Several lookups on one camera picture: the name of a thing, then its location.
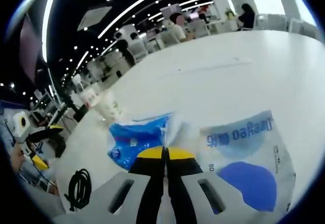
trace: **desk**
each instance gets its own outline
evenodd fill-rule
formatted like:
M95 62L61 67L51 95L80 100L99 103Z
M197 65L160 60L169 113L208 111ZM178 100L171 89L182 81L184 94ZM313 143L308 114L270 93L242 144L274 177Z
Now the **desk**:
M110 90L130 115L174 110L197 127L271 109L297 173L294 206L325 150L324 58L323 44L306 36L271 30L226 33L155 52ZM77 125L58 160L62 195L76 170L90 172L93 190L122 170L107 156L107 133L92 110Z

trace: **white chair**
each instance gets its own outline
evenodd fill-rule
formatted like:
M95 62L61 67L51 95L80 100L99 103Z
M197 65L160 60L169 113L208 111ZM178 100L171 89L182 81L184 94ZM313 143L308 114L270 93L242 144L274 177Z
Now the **white chair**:
M256 14L254 19L254 30L265 30L268 29L268 15L267 14Z
M218 34L232 32L232 27L230 21L219 21L215 23L215 27L217 28Z
M287 31L287 19L284 15L269 14L268 29L277 31Z
M305 35L323 42L321 32L316 26L295 18L290 20L289 32L294 34Z
M308 22L302 23L301 34L322 41L320 31Z
M160 39L164 42L165 48L179 43L179 40L170 31L160 33Z
M188 27L195 34L196 38L210 35L210 31L208 30L204 20L191 22Z
M133 55L136 63L140 62L143 58L148 55L148 51L141 40L130 45L128 47L128 50Z
M277 14L257 14L255 15L253 29L287 31L286 16Z
M302 23L302 20L292 18L289 24L289 33L301 34Z

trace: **black ceiling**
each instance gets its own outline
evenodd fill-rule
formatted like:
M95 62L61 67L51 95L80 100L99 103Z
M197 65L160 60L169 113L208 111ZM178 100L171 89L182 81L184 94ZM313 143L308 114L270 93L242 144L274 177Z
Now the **black ceiling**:
M29 11L30 18L39 36L41 36L46 1L47 0L37 0ZM48 62L51 64L52 71L58 80L67 73L66 68L69 68L70 73L76 68L85 51L89 51L89 55L85 60L91 60L90 55L96 57L97 53L100 54L103 48L108 47L110 41L113 40L113 35L116 32L115 28L123 26L123 23L130 19L132 15L154 3L156 0L146 0L136 6L117 21L101 39L98 39L98 35L102 30L122 11L136 1L137 0L111 0L110 2L106 0L54 0L48 24L47 57ZM159 12L160 8L167 6L168 3L175 4L185 1L188 0L162 0L158 4L151 5L149 8L143 10L136 15L135 18L131 18L125 24L137 24L146 19L148 13L154 15ZM112 9L99 24L89 27L87 31L77 31L77 27L84 14L88 10L101 6L112 6Z

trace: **person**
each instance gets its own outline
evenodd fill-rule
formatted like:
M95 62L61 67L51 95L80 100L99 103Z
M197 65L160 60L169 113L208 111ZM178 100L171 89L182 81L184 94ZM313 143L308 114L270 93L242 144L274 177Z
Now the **person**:
M122 34L120 32L117 32L115 34L115 38L117 40L116 45L115 45L116 48L122 53L122 55L126 59L128 65L130 67L133 67L136 64L136 62L135 62L134 57L132 56L132 54L127 49L128 48L127 41L122 39Z
M169 19L173 22L173 24L169 27L169 30L174 35L175 38L179 40L179 42L185 42L194 39L193 33L185 34L182 26L185 23L185 19L180 13L173 13L170 15Z
M130 34L130 38L131 38L132 40L136 40L138 37L139 37L139 36L138 36L137 33L132 33L132 34Z
M199 19L204 20L206 24L209 23L206 15L203 12L199 14Z
M253 8L247 4L244 3L242 5L242 9L244 13L238 17L238 25L240 26L238 30L241 30L242 28L253 28L254 27L254 19L255 19L255 11Z

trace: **woman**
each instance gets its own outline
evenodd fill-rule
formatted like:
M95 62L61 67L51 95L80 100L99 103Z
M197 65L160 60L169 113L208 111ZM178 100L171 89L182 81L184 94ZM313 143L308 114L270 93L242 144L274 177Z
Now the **woman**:
M240 28L238 30L241 30L242 28L253 28L255 19L255 12L253 8L249 4L244 3L242 5L242 9L244 13L238 17L238 20L240 21Z

